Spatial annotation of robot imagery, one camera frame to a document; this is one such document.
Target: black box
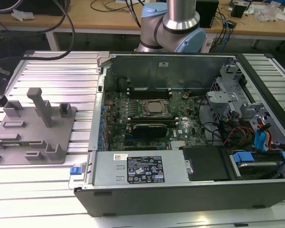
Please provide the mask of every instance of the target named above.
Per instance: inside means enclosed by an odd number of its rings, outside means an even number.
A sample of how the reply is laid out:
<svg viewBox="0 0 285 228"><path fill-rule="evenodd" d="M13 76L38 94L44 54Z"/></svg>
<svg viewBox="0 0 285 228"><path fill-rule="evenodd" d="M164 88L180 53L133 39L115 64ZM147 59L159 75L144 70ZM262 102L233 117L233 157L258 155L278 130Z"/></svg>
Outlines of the black box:
<svg viewBox="0 0 285 228"><path fill-rule="evenodd" d="M0 9L8 8L14 5L18 0L0 0ZM70 5L70 0L58 0L58 2L65 7L65 2L67 2L67 7ZM50 16L62 16L63 12L54 3L53 0L24 0L18 7L17 10L23 12L32 12L34 14L44 14Z"/></svg>
<svg viewBox="0 0 285 228"><path fill-rule="evenodd" d="M199 13L199 26L201 28L210 28L216 14L219 0L197 0L196 11Z"/></svg>
<svg viewBox="0 0 285 228"><path fill-rule="evenodd" d="M242 18L246 8L247 6L234 4L232 11L231 11L231 16L234 18Z"/></svg>

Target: sticker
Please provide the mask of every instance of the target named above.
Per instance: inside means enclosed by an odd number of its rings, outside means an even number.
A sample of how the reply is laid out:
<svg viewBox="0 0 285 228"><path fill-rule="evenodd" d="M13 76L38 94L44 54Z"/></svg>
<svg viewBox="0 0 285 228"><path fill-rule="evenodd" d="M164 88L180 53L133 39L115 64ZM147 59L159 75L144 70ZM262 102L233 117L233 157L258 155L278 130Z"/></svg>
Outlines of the sticker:
<svg viewBox="0 0 285 228"><path fill-rule="evenodd" d="M169 63L168 62L160 62L159 67L168 67Z"/></svg>
<svg viewBox="0 0 285 228"><path fill-rule="evenodd" d="M127 153L115 153L113 160L127 160L128 154Z"/></svg>
<svg viewBox="0 0 285 228"><path fill-rule="evenodd" d="M128 157L127 170L129 184L165 182L161 156Z"/></svg>

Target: workbench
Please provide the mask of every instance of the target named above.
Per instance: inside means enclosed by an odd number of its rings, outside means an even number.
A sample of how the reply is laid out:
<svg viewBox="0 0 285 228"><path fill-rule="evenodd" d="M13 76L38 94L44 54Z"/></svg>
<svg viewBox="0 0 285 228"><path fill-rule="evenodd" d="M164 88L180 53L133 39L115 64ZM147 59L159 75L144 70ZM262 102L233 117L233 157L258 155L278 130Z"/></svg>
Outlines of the workbench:
<svg viewBox="0 0 285 228"><path fill-rule="evenodd" d="M35 52L35 57L51 57L62 52ZM97 52L71 52L56 61L21 61L6 91L9 100L33 106L27 99L30 87L41 87L43 98L52 106L61 102L77 108L66 161L60 165L0 166L0 227L91 228L121 227L234 227L285 228L285 201L266 209L198 211L119 217L90 217L70 190L82 184L84 175L76 175L68 185L70 168L86 162L88 141L98 73ZM285 70L273 58L263 54L246 54L256 73L285 109ZM247 85L258 101L254 88ZM0 122L5 113L0 108Z"/></svg>
<svg viewBox="0 0 285 228"><path fill-rule="evenodd" d="M76 32L78 33L109 33L109 34L140 34L140 29L129 13L126 12L98 12L90 8L91 0L71 0L69 15L73 21ZM285 40L285 21L258 22L254 15L248 15L241 19L231 18L230 11L224 4L228 0L220 0L219 7L227 19L237 23L232 33L232 38L245 39L267 39ZM112 8L125 6L123 3L110 3ZM93 4L94 8L106 10L101 1ZM134 6L138 19L140 19L142 6ZM49 28L57 24L61 17L47 15L35 15L35 20L18 21L10 14L0 15L0 21L9 29L17 31L37 31ZM213 39L221 33L222 25L215 19L211 28L205 28L207 40L205 41L202 52L209 52ZM65 19L62 25L52 32L46 34L51 50L59 50L59 45L55 37L56 32L71 32L70 24Z"/></svg>

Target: floor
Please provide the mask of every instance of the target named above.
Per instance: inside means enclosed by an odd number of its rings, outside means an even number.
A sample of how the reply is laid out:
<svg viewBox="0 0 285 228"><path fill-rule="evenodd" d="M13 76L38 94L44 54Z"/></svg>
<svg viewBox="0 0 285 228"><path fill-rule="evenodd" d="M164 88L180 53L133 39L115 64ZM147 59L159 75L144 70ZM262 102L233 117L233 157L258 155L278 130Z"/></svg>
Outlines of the floor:
<svg viewBox="0 0 285 228"><path fill-rule="evenodd" d="M57 33L58 42L62 50L66 50L71 41L71 34ZM223 53L271 53L285 68L285 44L279 51L275 48L280 44L278 40L261 40L256 49L251 48L252 40L230 39ZM78 51L133 51L139 44L137 35L112 34L76 34L74 50ZM42 35L20 39L0 39L0 57L21 56L27 50L49 50L48 42ZM0 67L13 71L18 62L6 62Z"/></svg>

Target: table leg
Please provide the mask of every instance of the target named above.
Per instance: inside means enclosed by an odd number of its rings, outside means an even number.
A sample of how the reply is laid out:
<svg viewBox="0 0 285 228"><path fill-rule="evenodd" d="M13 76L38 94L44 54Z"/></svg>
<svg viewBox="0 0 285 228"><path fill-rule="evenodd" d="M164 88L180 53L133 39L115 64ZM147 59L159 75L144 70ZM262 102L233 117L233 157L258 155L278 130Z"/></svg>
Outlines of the table leg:
<svg viewBox="0 0 285 228"><path fill-rule="evenodd" d="M213 40L217 34L215 33L206 33L206 39L203 47L201 48L201 53L209 53Z"/></svg>
<svg viewBox="0 0 285 228"><path fill-rule="evenodd" d="M256 47L257 47L257 44L260 42L260 40L259 39L255 39L254 41L253 41L253 44L251 45L251 47L253 48L253 49L255 49Z"/></svg>
<svg viewBox="0 0 285 228"><path fill-rule="evenodd" d="M47 36L47 41L48 41L49 47L51 48L51 51L59 51L60 48L59 48L59 44L57 42L55 33L53 31L47 32L46 36Z"/></svg>

